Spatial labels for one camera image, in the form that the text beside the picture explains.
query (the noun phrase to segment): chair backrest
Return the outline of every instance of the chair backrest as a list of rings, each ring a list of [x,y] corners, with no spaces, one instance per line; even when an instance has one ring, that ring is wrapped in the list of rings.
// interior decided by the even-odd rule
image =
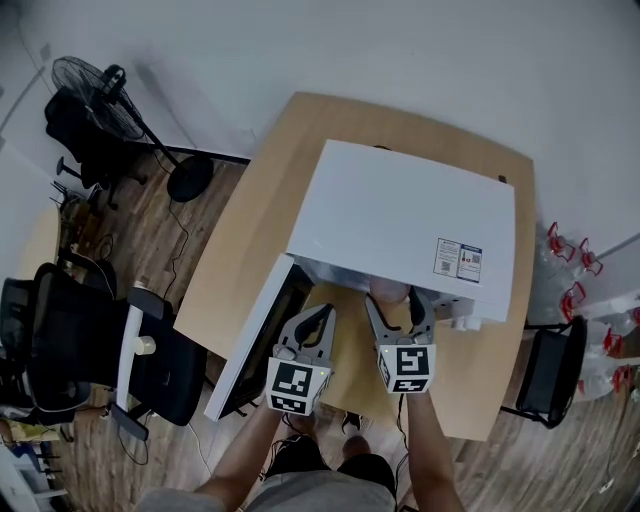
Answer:
[[[151,336],[156,350],[134,359],[129,392],[164,419],[184,426],[200,399],[207,351],[173,329],[171,320],[145,315],[140,335]]]
[[[126,301],[84,286],[53,264],[34,279],[28,371],[114,386],[126,322]]]
[[[26,364],[31,352],[33,312],[29,296],[33,281],[5,279],[0,299],[0,341],[7,358]]]
[[[546,329],[536,333],[516,401],[516,409],[547,428],[558,426],[564,419],[580,377],[587,324],[576,317],[570,326],[569,335]]]

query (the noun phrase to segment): white cylinder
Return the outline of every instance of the white cylinder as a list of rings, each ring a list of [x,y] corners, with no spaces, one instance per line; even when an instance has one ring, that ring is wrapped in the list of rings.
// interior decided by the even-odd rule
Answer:
[[[479,331],[482,327],[482,318],[478,316],[465,317],[464,326],[469,331]]]
[[[148,356],[156,351],[156,342],[151,336],[138,336],[133,342],[133,351],[138,356]]]

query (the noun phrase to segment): barcode sticker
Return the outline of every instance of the barcode sticker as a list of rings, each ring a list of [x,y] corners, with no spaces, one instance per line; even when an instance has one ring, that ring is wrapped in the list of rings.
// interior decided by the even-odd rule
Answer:
[[[482,266],[482,249],[470,245],[460,244],[460,262],[458,264],[458,279],[480,282],[480,268]]]
[[[482,249],[438,238],[435,274],[479,283],[481,268]]]
[[[438,238],[438,250],[433,272],[443,276],[458,277],[458,261],[460,259],[460,244]]]

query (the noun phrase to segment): small table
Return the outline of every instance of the small table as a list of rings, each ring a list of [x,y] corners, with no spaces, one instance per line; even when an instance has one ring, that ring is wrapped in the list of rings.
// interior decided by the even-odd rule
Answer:
[[[515,151],[418,115],[360,101],[297,93],[236,187],[205,248],[175,328],[228,359],[289,236],[327,139],[429,158],[515,188],[516,255],[507,322],[478,332],[436,327],[436,413],[445,435],[486,440],[502,404],[525,322],[535,236],[533,163]],[[389,425],[388,395],[375,365],[363,294],[317,286],[307,305],[330,302],[338,321],[331,359],[336,373],[321,400]],[[402,309],[391,321],[406,323]]]
[[[24,246],[16,279],[33,279],[40,265],[56,262],[60,244],[60,225],[58,208],[54,204],[48,204],[38,217]]]

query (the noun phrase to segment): black chair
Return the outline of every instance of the black chair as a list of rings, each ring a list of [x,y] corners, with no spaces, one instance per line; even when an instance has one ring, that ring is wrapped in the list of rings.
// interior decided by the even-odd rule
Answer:
[[[569,328],[568,335],[562,334]],[[562,422],[573,401],[587,342],[587,322],[577,316],[568,324],[527,325],[525,329],[538,332],[516,408],[500,410],[552,429]]]
[[[86,189],[100,184],[109,189],[108,205],[116,210],[113,195],[122,177],[131,178],[144,185],[147,178],[126,172],[130,169],[139,152],[133,150],[122,139],[98,128],[90,119],[90,113],[82,101],[65,87],[51,98],[45,107],[46,132],[64,145],[81,164],[80,173],[58,161],[57,174],[67,172],[82,182]]]
[[[13,297],[15,283],[5,283],[3,313],[19,309],[5,302]],[[20,309],[19,345],[21,353],[28,348],[24,364],[34,406],[47,413],[71,410],[88,398],[87,383],[115,387],[129,302],[114,301],[108,292],[82,285],[50,263],[40,267],[32,282],[20,282],[23,288],[24,283],[31,284],[26,309]],[[129,392],[147,411],[186,425],[200,397],[206,350],[173,329],[175,317],[166,314],[170,304],[144,293],[154,304],[159,301],[163,311],[156,308],[153,315],[143,316],[140,336],[152,336],[156,352],[135,359]],[[144,308],[140,302],[136,307]],[[18,337],[16,316],[0,316],[3,343],[5,332]]]

